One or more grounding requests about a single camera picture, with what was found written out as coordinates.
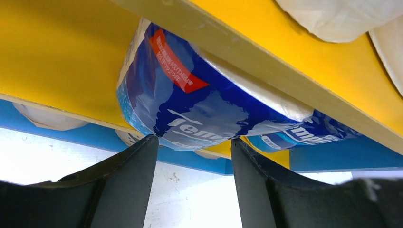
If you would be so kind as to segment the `plain white toilet roll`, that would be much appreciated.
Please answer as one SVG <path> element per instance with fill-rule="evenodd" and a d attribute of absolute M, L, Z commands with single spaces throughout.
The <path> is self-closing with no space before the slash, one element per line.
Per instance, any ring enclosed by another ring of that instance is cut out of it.
<path fill-rule="evenodd" d="M 403 17 L 369 31 L 376 52 L 399 94 L 403 94 Z"/>

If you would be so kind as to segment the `blue roll front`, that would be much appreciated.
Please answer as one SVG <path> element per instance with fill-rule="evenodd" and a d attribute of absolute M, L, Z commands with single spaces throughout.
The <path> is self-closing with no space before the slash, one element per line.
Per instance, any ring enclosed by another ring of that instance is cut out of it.
<path fill-rule="evenodd" d="M 242 139 L 256 151 L 272 153 L 362 136 L 358 131 L 315 110 L 307 121 L 292 129 L 264 135 L 246 136 Z"/>

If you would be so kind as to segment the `blue roll back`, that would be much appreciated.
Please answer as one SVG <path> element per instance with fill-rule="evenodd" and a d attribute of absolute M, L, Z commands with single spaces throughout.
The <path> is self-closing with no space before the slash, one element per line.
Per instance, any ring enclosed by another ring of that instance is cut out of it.
<path fill-rule="evenodd" d="M 253 88 L 181 37 L 141 18 L 117 83 L 124 119 L 174 150 L 199 150 L 241 136 L 289 130 L 313 108 Z"/>

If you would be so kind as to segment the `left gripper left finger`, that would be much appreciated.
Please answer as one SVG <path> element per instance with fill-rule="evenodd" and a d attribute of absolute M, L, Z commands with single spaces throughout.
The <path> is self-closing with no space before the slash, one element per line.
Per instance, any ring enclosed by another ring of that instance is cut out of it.
<path fill-rule="evenodd" d="M 122 152 L 61 178 L 0 183 L 3 228 L 141 228 L 159 140 L 146 136 Z"/>

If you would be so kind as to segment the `blue roll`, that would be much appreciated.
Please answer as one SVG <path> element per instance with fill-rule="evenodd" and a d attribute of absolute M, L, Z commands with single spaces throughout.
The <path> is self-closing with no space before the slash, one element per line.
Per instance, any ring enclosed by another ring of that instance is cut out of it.
<path fill-rule="evenodd" d="M 242 139 L 256 151 L 272 153 L 362 136 L 358 131 L 315 110 L 307 121 L 292 129 L 264 135 L 246 136 Z"/>
<path fill-rule="evenodd" d="M 181 37 L 141 18 L 117 83 L 124 119 L 174 150 L 199 150 L 241 136 L 289 130 L 313 108 L 253 88 Z"/>

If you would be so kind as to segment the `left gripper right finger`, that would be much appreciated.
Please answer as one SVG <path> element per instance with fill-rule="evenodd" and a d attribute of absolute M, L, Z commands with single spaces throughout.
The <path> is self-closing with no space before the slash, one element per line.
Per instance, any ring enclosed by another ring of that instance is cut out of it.
<path fill-rule="evenodd" d="M 245 228 L 400 228 L 402 179 L 319 182 L 259 154 L 241 139 L 231 159 Z"/>

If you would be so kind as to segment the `brown cartoon roll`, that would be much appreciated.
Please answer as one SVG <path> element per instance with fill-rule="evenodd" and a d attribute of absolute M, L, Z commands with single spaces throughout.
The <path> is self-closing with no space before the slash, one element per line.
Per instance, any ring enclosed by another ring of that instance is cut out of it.
<path fill-rule="evenodd" d="M 144 138 L 144 135 L 139 132 L 128 133 L 120 130 L 115 130 L 115 132 L 117 136 L 128 146 L 131 146 Z"/>
<path fill-rule="evenodd" d="M 68 131 L 89 124 L 89 122 L 68 117 L 66 115 L 56 114 L 18 103 L 12 104 L 24 117 L 26 117 L 36 127 L 57 131 Z"/>

